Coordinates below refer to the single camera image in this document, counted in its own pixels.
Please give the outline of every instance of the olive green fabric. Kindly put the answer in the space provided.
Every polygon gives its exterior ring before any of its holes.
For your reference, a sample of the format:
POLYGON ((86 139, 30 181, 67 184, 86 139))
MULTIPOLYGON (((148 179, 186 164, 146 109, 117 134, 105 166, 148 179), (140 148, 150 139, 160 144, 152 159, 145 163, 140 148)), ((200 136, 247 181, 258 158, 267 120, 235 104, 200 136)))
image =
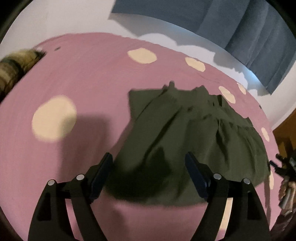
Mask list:
POLYGON ((258 185, 269 175, 263 141, 249 118, 237 114, 204 86, 129 92, 134 126, 114 161, 106 190, 117 199, 146 205, 204 202, 184 165, 191 151, 214 173, 258 185))

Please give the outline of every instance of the cream polka dot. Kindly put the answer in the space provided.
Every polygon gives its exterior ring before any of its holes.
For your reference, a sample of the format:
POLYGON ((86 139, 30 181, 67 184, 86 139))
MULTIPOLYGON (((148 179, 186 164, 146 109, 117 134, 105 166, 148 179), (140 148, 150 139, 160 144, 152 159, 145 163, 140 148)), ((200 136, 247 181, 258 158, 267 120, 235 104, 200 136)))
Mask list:
POLYGON ((219 90, 221 91, 222 95, 226 100, 228 100, 232 104, 235 104, 235 97, 233 94, 230 93, 228 89, 226 89, 223 86, 219 86, 219 90))
POLYGON ((270 190, 273 190, 274 188, 274 175, 272 171, 270 172, 270 175, 269 175, 269 188, 270 190))
POLYGON ((157 60, 156 54, 145 48, 130 50, 128 55, 132 60, 140 64, 150 64, 157 60))
POLYGON ((225 206, 225 209, 224 209, 223 218, 222 218, 221 225, 220 225, 220 230, 226 230, 227 229, 227 226, 228 226, 228 223, 229 223, 229 219, 230 219, 232 202, 233 202, 233 198, 232 197, 227 198, 226 206, 225 206))
POLYGON ((267 130, 264 127, 262 127, 261 131, 262 131, 262 134, 263 134, 265 140, 267 140, 269 142, 269 135, 267 133, 267 130))
POLYGON ((196 59, 190 57, 186 57, 185 61, 190 67, 201 72, 205 71, 205 64, 203 62, 197 61, 196 59))
POLYGON ((73 102, 66 96, 55 96, 35 111, 32 131, 38 140, 54 142, 71 132, 76 118, 73 102))
POLYGON ((239 86, 240 91, 245 95, 247 92, 246 92, 246 89, 243 87, 243 85, 240 83, 237 83, 237 85, 239 86))

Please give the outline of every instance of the metal screw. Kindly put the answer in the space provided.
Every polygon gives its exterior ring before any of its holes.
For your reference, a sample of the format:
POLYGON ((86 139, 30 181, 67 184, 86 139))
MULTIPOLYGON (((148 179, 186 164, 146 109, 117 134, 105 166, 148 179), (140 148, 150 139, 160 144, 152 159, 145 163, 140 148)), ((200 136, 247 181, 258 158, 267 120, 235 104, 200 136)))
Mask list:
POLYGON ((245 179, 244 179, 244 183, 245 183, 245 184, 250 184, 251 181, 250 181, 249 179, 245 178, 245 179))
POLYGON ((220 180, 222 177, 221 177, 221 175, 219 173, 215 173, 214 178, 217 179, 217 180, 220 180))
POLYGON ((52 185, 54 185, 54 183, 55 183, 54 180, 49 180, 47 184, 48 184, 48 186, 52 186, 52 185))
POLYGON ((83 180, 83 179, 84 179, 84 175, 83 175, 83 174, 79 174, 79 175, 76 177, 76 179, 77 179, 78 181, 83 180))

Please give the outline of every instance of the table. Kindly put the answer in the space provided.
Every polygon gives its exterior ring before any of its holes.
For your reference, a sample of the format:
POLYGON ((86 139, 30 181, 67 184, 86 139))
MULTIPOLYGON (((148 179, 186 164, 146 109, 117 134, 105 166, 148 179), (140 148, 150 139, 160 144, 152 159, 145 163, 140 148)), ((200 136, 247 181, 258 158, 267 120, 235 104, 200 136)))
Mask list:
MULTIPOLYGON (((191 67, 183 53, 106 33, 66 34, 37 47, 47 55, 0 105, 0 206, 24 240, 48 180, 69 181, 97 164, 105 152, 116 156, 131 128, 127 93, 132 88, 162 88, 172 80, 179 89, 204 85, 210 94, 218 95, 223 86, 235 98, 230 106, 242 117, 249 117, 261 135, 269 159, 274 160, 278 152, 257 101, 211 65, 197 63, 204 66, 202 71, 191 67), (157 60, 141 64, 128 55, 128 51, 140 48, 151 51, 157 60), (49 130, 38 133, 34 131, 37 127, 32 131, 36 110, 57 99, 62 99, 64 108, 56 111, 65 110, 64 116, 52 120, 45 116, 39 124, 46 123, 44 127, 49 128, 47 124, 55 122, 50 130, 58 134, 49 130)), ((280 181, 274 175, 272 190, 268 181, 256 188, 270 226, 280 212, 280 181)), ((190 240, 206 204, 142 207, 114 200, 102 192, 92 209, 108 240, 190 240)), ((68 212, 75 237, 81 239, 69 202, 68 212)))

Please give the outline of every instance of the striped fabric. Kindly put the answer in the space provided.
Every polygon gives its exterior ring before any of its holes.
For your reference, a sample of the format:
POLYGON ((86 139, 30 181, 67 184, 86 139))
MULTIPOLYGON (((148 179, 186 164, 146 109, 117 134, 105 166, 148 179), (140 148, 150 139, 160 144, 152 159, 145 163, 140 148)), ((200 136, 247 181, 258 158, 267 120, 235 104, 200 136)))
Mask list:
POLYGON ((24 49, 0 60, 0 102, 44 55, 42 51, 24 49))

